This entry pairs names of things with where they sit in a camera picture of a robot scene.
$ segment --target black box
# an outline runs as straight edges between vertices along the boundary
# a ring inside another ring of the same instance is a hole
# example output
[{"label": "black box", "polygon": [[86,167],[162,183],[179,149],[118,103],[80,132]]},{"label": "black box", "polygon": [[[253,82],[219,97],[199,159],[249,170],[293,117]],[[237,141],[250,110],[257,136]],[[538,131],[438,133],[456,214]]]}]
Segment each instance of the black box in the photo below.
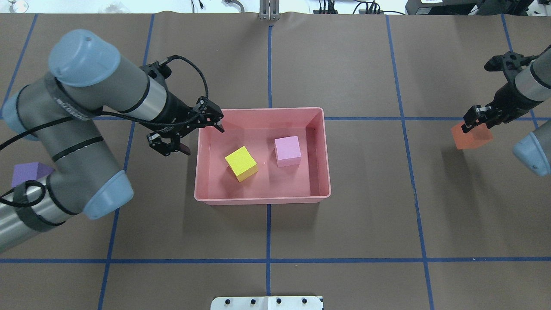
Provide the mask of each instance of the black box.
[{"label": "black box", "polygon": [[442,0],[440,3],[422,3],[421,0],[408,0],[406,12],[410,15],[469,15],[476,4],[477,0]]}]

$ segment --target white floor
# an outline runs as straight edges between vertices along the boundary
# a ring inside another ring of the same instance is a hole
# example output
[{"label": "white floor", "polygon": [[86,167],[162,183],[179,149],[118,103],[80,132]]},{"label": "white floor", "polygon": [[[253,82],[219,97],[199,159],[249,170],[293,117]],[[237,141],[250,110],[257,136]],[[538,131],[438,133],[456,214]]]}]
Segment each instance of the white floor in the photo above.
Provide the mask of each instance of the white floor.
[{"label": "white floor", "polygon": [[[195,4],[196,13],[238,13],[235,4],[226,4],[223,0],[201,0],[204,8],[200,9],[199,0],[26,0],[29,8],[27,13],[157,13],[170,10],[180,13],[192,13],[191,2]],[[259,0],[240,0],[245,11],[258,12]],[[380,0],[383,10],[395,10],[405,13],[407,0]],[[335,9],[339,14],[352,14],[357,2],[353,0],[337,0]],[[9,13],[11,3],[0,0],[0,13]],[[318,0],[280,0],[280,12],[312,13],[319,9]],[[530,15],[548,16],[549,6],[537,3],[529,7]]]}]

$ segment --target purple cube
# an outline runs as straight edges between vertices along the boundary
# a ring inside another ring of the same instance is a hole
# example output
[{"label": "purple cube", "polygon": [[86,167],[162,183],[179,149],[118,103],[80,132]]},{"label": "purple cube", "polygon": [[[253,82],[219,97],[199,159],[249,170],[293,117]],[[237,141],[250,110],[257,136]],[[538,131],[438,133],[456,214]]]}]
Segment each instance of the purple cube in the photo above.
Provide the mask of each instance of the purple cube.
[{"label": "purple cube", "polygon": [[12,187],[16,187],[25,181],[36,181],[53,171],[54,169],[39,162],[15,165],[13,168]]},{"label": "purple cube", "polygon": [[300,164],[300,145],[298,136],[275,139],[275,158],[278,167]]}]

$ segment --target blue grid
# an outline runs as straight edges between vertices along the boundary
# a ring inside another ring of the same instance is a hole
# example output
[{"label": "blue grid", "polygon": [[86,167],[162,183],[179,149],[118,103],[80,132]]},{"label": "blue grid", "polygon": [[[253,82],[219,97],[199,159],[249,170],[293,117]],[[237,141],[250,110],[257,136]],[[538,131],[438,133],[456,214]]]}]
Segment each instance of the blue grid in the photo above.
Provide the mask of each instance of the blue grid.
[{"label": "blue grid", "polygon": [[[4,102],[9,98],[11,93],[12,86],[14,84],[15,78],[19,71],[19,67],[25,55],[26,48],[28,46],[29,40],[33,33],[36,21],[38,19],[38,14],[35,14],[33,22],[31,23],[25,44],[19,55],[18,62],[14,69],[10,84],[4,96]],[[151,15],[150,24],[149,24],[149,33],[147,37],[146,48],[144,52],[143,65],[147,62],[147,56],[149,52],[149,44],[151,41],[153,24],[154,24],[155,14]],[[509,37],[509,31],[507,29],[507,24],[505,21],[505,16],[501,15],[501,20],[503,23],[503,28],[505,32],[505,37],[507,39],[507,44],[509,49],[512,51],[512,44]],[[109,277],[109,268],[111,264],[266,264],[266,295],[271,295],[271,264],[299,264],[299,263],[309,263],[309,264],[319,264],[319,263],[339,263],[339,264],[358,264],[358,263],[423,263],[425,270],[425,280],[427,286],[427,293],[429,299],[430,309],[434,309],[434,302],[432,297],[432,289],[430,283],[430,273],[429,273],[429,263],[453,263],[453,262],[485,262],[485,261],[551,261],[551,256],[504,256],[504,257],[459,257],[459,258],[432,258],[427,257],[425,242],[423,236],[423,226],[421,214],[419,211],[419,202],[417,199],[417,190],[415,187],[415,176],[414,169],[411,160],[411,155],[409,151],[409,141],[407,136],[406,121],[458,121],[462,120],[462,117],[407,117],[404,115],[403,106],[402,106],[402,96],[399,88],[399,79],[398,72],[396,68],[396,59],[394,54],[394,47],[392,42],[391,34],[391,24],[390,19],[386,16],[386,25],[388,32],[388,42],[390,46],[390,53],[392,58],[392,68],[394,72],[395,85],[396,85],[396,94],[398,98],[398,106],[400,117],[325,117],[328,121],[400,121],[402,123],[402,131],[404,137],[404,145],[406,148],[406,155],[408,160],[408,167],[410,173],[410,181],[413,188],[414,200],[415,200],[415,210],[417,214],[417,224],[419,232],[420,247],[422,251],[421,258],[312,258],[312,259],[273,259],[271,257],[271,217],[272,217],[272,205],[267,205],[267,226],[266,226],[266,258],[265,259],[113,259],[112,251],[114,246],[115,234],[117,229],[117,222],[119,216],[119,210],[115,211],[115,216],[113,220],[111,236],[109,240],[109,249],[107,252],[106,259],[0,259],[0,263],[12,263],[12,264],[105,264],[104,277],[100,289],[100,298],[98,301],[98,309],[102,309],[105,290],[107,287],[107,280]],[[273,25],[268,27],[268,107],[272,107],[272,31]],[[111,116],[102,116],[97,117],[98,120],[121,120],[117,117]],[[549,121],[551,117],[536,117],[534,111],[531,110],[531,117],[521,117],[518,120],[520,121],[532,121],[534,126],[537,128],[537,121]],[[134,134],[135,123],[132,122],[129,137],[128,145],[125,155],[124,170],[128,168],[128,160],[130,151],[132,148],[132,139]]]}]

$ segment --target white metal plate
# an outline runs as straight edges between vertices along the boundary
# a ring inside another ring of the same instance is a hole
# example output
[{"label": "white metal plate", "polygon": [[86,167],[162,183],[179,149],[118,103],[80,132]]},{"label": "white metal plate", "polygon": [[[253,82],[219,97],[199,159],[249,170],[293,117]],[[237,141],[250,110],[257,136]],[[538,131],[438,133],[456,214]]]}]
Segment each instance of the white metal plate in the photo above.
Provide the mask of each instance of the white metal plate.
[{"label": "white metal plate", "polygon": [[217,297],[210,304],[210,310],[323,310],[323,297]]}]

